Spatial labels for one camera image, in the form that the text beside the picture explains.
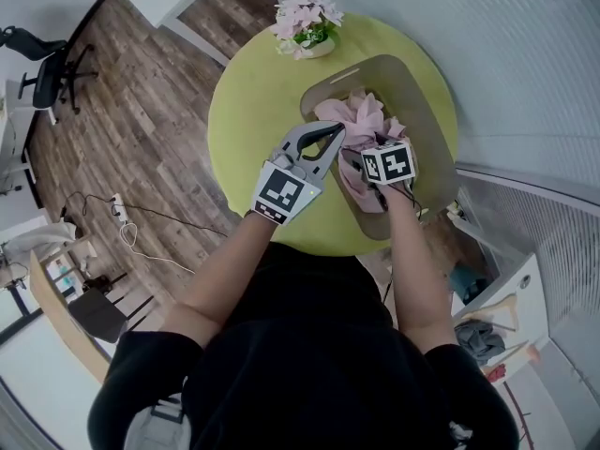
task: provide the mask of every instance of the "white vase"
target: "white vase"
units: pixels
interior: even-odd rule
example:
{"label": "white vase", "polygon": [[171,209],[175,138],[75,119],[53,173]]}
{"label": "white vase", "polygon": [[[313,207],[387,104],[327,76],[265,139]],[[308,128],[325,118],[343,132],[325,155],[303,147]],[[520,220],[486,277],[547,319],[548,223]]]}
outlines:
{"label": "white vase", "polygon": [[310,49],[312,51],[312,55],[303,55],[302,58],[319,58],[320,56],[331,53],[335,48],[336,42],[331,37],[328,37],[327,40],[317,43]]}

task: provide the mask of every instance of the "wooden floor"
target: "wooden floor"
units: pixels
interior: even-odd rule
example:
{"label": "wooden floor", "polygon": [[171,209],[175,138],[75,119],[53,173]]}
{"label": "wooden floor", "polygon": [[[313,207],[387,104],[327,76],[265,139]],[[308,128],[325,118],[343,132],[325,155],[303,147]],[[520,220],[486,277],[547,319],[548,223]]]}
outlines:
{"label": "wooden floor", "polygon": [[[182,20],[229,57],[274,20],[276,0],[198,0]],[[149,25],[128,0],[106,0],[76,44],[96,46],[88,66],[97,80],[77,91],[81,114],[57,106],[60,122],[42,116],[30,144],[37,191],[52,219],[79,190],[104,199],[120,192],[127,203],[230,233],[239,221],[211,170],[206,143],[208,109],[223,68],[168,29]],[[73,196],[68,212],[94,235],[98,258],[91,270],[113,278],[129,276],[118,291],[153,294],[167,308],[191,274],[167,263],[132,254],[119,238],[111,206]],[[222,237],[163,217],[129,209],[138,225],[136,249],[174,259],[194,269]],[[427,226],[441,271],[458,260],[482,265],[477,249],[458,243],[441,217]],[[379,283],[389,279],[389,252],[364,261]]]}

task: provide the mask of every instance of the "pink cloth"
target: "pink cloth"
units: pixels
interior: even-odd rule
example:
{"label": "pink cloth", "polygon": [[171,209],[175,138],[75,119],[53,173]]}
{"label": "pink cloth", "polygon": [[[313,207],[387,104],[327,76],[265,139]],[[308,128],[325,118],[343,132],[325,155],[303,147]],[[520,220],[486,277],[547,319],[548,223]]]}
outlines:
{"label": "pink cloth", "polygon": [[[346,100],[329,98],[322,101],[315,107],[314,112],[319,120],[343,123],[346,127],[346,138],[342,147],[360,152],[377,146],[376,134],[396,139],[402,137],[405,127],[396,117],[385,119],[382,108],[383,104],[372,93],[366,95],[365,89],[361,87],[352,90]],[[383,209],[375,192],[368,188],[361,172],[347,162],[341,152],[338,154],[337,164],[342,182],[361,210],[370,214],[382,213]]]}

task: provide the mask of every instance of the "round table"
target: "round table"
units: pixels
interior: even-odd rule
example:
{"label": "round table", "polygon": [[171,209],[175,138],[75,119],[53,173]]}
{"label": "round table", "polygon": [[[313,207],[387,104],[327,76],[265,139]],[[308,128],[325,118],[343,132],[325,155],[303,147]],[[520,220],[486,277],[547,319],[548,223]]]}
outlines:
{"label": "round table", "polygon": [[[208,148],[215,176],[230,208],[244,215],[264,160],[292,127],[304,123],[300,99],[310,86],[379,54],[402,60],[427,99],[453,158],[458,147],[455,108],[442,75],[416,43],[395,28],[346,13],[337,46],[324,57],[293,60],[277,54],[277,41],[263,30],[233,58],[221,76],[208,115]],[[325,191],[274,240],[314,255],[360,255],[385,248],[360,230],[333,175]]]}

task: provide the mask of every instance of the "black shirt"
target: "black shirt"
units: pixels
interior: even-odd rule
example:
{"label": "black shirt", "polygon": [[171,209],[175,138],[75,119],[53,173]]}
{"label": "black shirt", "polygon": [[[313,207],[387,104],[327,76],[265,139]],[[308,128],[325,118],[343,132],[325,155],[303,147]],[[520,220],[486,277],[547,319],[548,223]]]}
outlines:
{"label": "black shirt", "polygon": [[123,447],[135,413],[182,391],[190,448],[518,448],[502,399],[459,346],[422,355],[392,327],[354,258],[271,245],[205,350],[166,332],[121,337],[92,407],[92,447]]}

